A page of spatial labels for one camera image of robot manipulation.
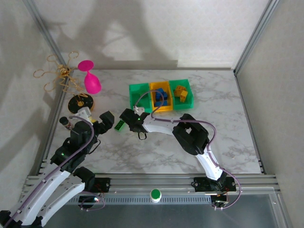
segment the cable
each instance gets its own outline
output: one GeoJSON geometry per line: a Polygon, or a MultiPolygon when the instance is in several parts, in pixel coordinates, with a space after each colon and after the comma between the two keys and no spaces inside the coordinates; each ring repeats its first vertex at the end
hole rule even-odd
{"type": "Polygon", "coordinates": [[[91,136],[89,138],[89,140],[83,145],[81,146],[77,151],[75,151],[71,156],[69,156],[66,160],[64,160],[58,167],[56,167],[52,172],[50,172],[38,185],[37,187],[30,193],[30,195],[25,199],[25,201],[22,203],[22,205],[20,206],[20,208],[18,208],[18,210],[14,213],[14,215],[8,220],[8,222],[4,225],[3,228],[7,228],[8,225],[11,223],[12,220],[15,219],[15,217],[18,215],[18,211],[22,211],[25,207],[27,207],[28,203],[33,199],[33,197],[35,196],[35,194],[41,189],[43,184],[46,184],[47,181],[51,178],[51,176],[53,175],[53,173],[57,172],[58,170],[60,170],[60,168],[62,166],[64,166],[68,161],[70,161],[72,158],[74,158],[79,152],[81,152],[93,139],[94,137],[94,128],[91,125],[90,122],[88,122],[87,120],[79,117],[79,116],[69,116],[70,119],[72,118],[76,118],[76,119],[80,119],[83,122],[85,122],[87,125],[90,126],[91,128],[91,136]]]}
{"type": "Polygon", "coordinates": [[[84,203],[85,203],[87,200],[90,200],[92,197],[85,198],[85,199],[81,202],[81,204],[80,204],[80,209],[81,209],[81,210],[85,209],[86,211],[95,211],[95,210],[100,210],[100,209],[102,209],[102,208],[105,207],[105,200],[104,200],[103,197],[100,197],[100,196],[98,196],[98,195],[96,195],[96,194],[94,194],[94,193],[92,193],[92,192],[89,192],[89,191],[82,191],[81,193],[90,194],[90,195],[92,195],[92,196],[95,196],[96,198],[98,198],[100,201],[103,202],[103,206],[102,206],[101,208],[96,208],[96,209],[85,209],[85,208],[83,207],[84,203]]]}
{"type": "Polygon", "coordinates": [[[161,94],[161,97],[162,97],[161,105],[158,106],[155,110],[153,110],[153,112],[151,112],[151,118],[154,118],[156,121],[173,122],[173,123],[202,123],[202,124],[207,124],[207,125],[209,125],[210,127],[212,127],[214,133],[213,133],[213,136],[212,136],[211,140],[209,141],[209,143],[208,143],[208,145],[207,145],[207,153],[209,154],[209,157],[211,158],[212,163],[213,163],[216,167],[219,167],[219,169],[221,169],[223,172],[225,172],[226,174],[230,175],[230,176],[236,181],[236,183],[237,183],[238,186],[239,186],[239,193],[238,193],[237,198],[236,198],[231,204],[229,204],[228,206],[226,206],[226,207],[221,207],[221,209],[230,208],[230,207],[231,207],[232,205],[234,205],[234,204],[238,201],[238,199],[240,198],[241,192],[242,192],[242,188],[241,188],[241,184],[239,183],[238,179],[237,179],[232,173],[230,173],[229,171],[227,171],[227,170],[225,170],[224,168],[220,167],[220,165],[217,164],[217,163],[214,161],[213,157],[212,157],[212,154],[211,154],[211,152],[210,152],[210,151],[211,151],[211,147],[210,147],[210,146],[211,146],[211,144],[213,143],[213,140],[215,139],[215,137],[216,137],[216,135],[217,135],[217,130],[216,130],[215,126],[214,126],[213,124],[211,124],[211,123],[209,123],[209,122],[207,122],[207,121],[203,121],[203,120],[169,120],[169,119],[155,118],[153,114],[154,114],[154,113],[163,105],[163,102],[164,102],[164,97],[163,97],[162,93],[161,93],[160,91],[158,91],[158,90],[150,90],[150,91],[144,93],[144,94],[137,100],[137,102],[135,103],[134,106],[136,107],[136,105],[137,105],[138,102],[142,99],[142,97],[143,97],[144,95],[150,93],[150,92],[157,92],[157,93],[161,94]]]}

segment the white wall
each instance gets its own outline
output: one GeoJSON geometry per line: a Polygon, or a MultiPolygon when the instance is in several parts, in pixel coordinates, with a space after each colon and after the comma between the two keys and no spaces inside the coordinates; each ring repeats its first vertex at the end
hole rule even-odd
{"type": "Polygon", "coordinates": [[[59,49],[97,68],[233,67],[268,0],[35,1],[59,49]]]}
{"type": "Polygon", "coordinates": [[[240,88],[268,173],[304,227],[304,1],[281,0],[241,71],[240,88]]]}
{"type": "Polygon", "coordinates": [[[0,210],[8,210],[42,152],[55,93],[43,90],[53,76],[33,77],[51,51],[22,1],[0,1],[0,31],[0,210]]]}

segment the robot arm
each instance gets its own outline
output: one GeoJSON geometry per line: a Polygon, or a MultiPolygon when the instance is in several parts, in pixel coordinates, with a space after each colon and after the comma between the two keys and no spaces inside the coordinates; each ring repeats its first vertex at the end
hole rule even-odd
{"type": "MultiPolygon", "coordinates": [[[[130,131],[137,132],[138,137],[148,132],[159,132],[173,135],[180,143],[184,151],[194,155],[204,168],[207,178],[220,183],[226,177],[225,173],[211,160],[217,162],[211,151],[207,152],[209,143],[208,131],[199,123],[177,123],[173,121],[157,121],[149,113],[142,113],[140,116],[131,109],[125,109],[120,118],[125,121],[130,131]]],[[[184,114],[180,119],[195,120],[191,115],[184,114]]]]}
{"type": "Polygon", "coordinates": [[[95,175],[85,167],[76,167],[91,153],[98,136],[114,124],[114,116],[109,111],[100,118],[102,123],[92,123],[94,135],[90,142],[91,127],[84,121],[75,124],[71,136],[56,150],[37,184],[10,211],[0,212],[1,225],[8,228],[40,228],[72,197],[91,189],[95,175]],[[87,146],[71,158],[86,143],[87,146]]]}

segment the purple cable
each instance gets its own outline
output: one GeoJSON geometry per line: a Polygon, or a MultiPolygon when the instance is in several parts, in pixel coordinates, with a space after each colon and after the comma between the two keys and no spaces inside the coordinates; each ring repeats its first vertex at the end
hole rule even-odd
{"type": "Polygon", "coordinates": [[[239,193],[238,193],[237,198],[236,198],[230,205],[228,205],[228,206],[226,206],[226,207],[222,207],[221,209],[230,208],[230,207],[231,207],[232,205],[234,205],[234,204],[238,201],[238,199],[240,198],[241,192],[242,192],[242,188],[241,188],[241,184],[240,184],[240,182],[238,181],[238,179],[237,179],[232,173],[230,173],[229,171],[227,171],[227,170],[225,170],[224,168],[220,167],[220,165],[217,164],[217,163],[214,161],[214,159],[213,159],[213,157],[212,157],[212,155],[211,155],[211,153],[210,153],[210,151],[211,151],[210,146],[211,146],[213,140],[215,139],[215,136],[217,135],[217,130],[216,130],[215,126],[214,126],[213,124],[211,124],[211,123],[209,123],[209,122],[207,122],[207,121],[203,121],[203,120],[169,120],[169,119],[155,118],[153,114],[154,114],[154,113],[163,105],[163,102],[164,102],[164,98],[163,98],[162,93],[159,92],[159,91],[157,91],[157,90],[151,90],[151,91],[148,91],[148,92],[144,93],[144,94],[137,100],[137,102],[135,103],[134,106],[136,106],[136,105],[138,104],[138,102],[140,101],[140,99],[142,99],[142,97],[143,97],[144,95],[146,95],[147,93],[150,93],[150,92],[157,92],[157,93],[161,94],[161,97],[162,97],[162,103],[161,103],[161,105],[160,105],[159,107],[157,107],[153,112],[151,112],[151,118],[154,118],[156,121],[173,122],[173,123],[202,123],[202,124],[207,124],[207,125],[209,125],[210,127],[212,127],[214,134],[213,134],[211,140],[209,141],[209,143],[208,143],[208,145],[207,145],[207,153],[209,154],[209,156],[210,156],[210,158],[211,158],[211,160],[212,160],[212,163],[213,163],[215,166],[219,167],[223,172],[225,172],[226,174],[230,175],[230,176],[236,181],[236,183],[237,183],[238,186],[239,186],[239,193]]]}
{"type": "MultiPolygon", "coordinates": [[[[90,122],[88,122],[88,121],[85,120],[84,118],[81,118],[81,117],[75,116],[75,115],[69,116],[69,118],[70,118],[70,119],[72,119],[72,118],[80,119],[80,120],[82,120],[83,122],[85,122],[86,124],[88,124],[88,125],[90,126],[90,128],[91,128],[92,134],[91,134],[89,140],[88,140],[82,147],[80,147],[77,151],[75,151],[71,156],[69,156],[64,162],[62,162],[57,168],[55,168],[52,172],[50,172],[50,173],[44,178],[44,180],[45,180],[46,182],[50,179],[50,177],[52,176],[52,174],[53,174],[54,172],[60,170],[60,168],[61,168],[62,166],[64,166],[69,160],[71,160],[71,159],[74,158],[79,152],[81,152],[81,151],[82,151],[82,150],[91,142],[91,140],[92,140],[93,137],[94,137],[94,128],[93,128],[93,126],[91,125],[90,122]]],[[[30,195],[25,199],[25,201],[23,202],[23,204],[20,206],[20,208],[19,208],[18,210],[22,211],[25,207],[27,207],[27,203],[28,203],[29,201],[32,200],[32,198],[34,197],[34,195],[40,190],[41,186],[42,186],[43,184],[45,184],[46,182],[42,182],[42,181],[41,181],[41,182],[37,185],[37,187],[30,193],[30,195]]],[[[6,227],[11,223],[11,221],[12,221],[13,219],[15,219],[15,217],[16,217],[17,215],[18,215],[18,212],[15,212],[15,214],[8,220],[8,222],[4,225],[3,228],[6,228],[6,227]]]]}
{"type": "MultiPolygon", "coordinates": [[[[105,207],[105,200],[104,200],[104,198],[103,197],[101,197],[101,196],[98,196],[98,195],[96,195],[96,194],[94,194],[94,193],[92,193],[92,192],[89,192],[89,191],[82,191],[81,193],[85,193],[85,194],[90,194],[90,195],[92,195],[92,196],[95,196],[95,197],[97,197],[97,198],[99,198],[99,200],[101,200],[102,202],[103,202],[103,206],[101,207],[101,208],[96,208],[96,209],[86,209],[86,211],[95,211],[95,210],[100,210],[100,209],[102,209],[102,208],[104,208],[105,207]]],[[[87,200],[89,200],[89,199],[91,199],[91,197],[88,197],[88,198],[85,198],[82,202],[81,202],[81,204],[80,204],[80,208],[81,209],[84,209],[83,208],[83,205],[84,205],[84,203],[87,201],[87,200]]]]}

